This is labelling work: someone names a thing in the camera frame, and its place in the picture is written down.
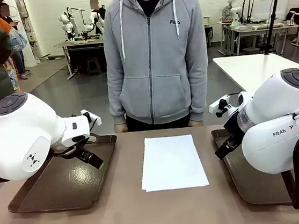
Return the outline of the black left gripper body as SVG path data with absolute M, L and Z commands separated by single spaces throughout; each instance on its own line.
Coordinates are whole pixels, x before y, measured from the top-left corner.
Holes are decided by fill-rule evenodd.
M 72 138 L 71 140 L 73 141 L 75 148 L 73 153 L 76 154 L 89 152 L 89 150 L 85 148 L 85 145 L 87 144 L 89 138 L 89 136 L 86 137 L 85 135 L 80 135 Z

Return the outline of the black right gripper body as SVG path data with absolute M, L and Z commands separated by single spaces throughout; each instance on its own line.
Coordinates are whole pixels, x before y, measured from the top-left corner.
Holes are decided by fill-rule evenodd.
M 244 131 L 238 125 L 238 109 L 229 117 L 223 127 L 230 133 L 230 138 L 233 142 L 242 141 L 245 135 Z

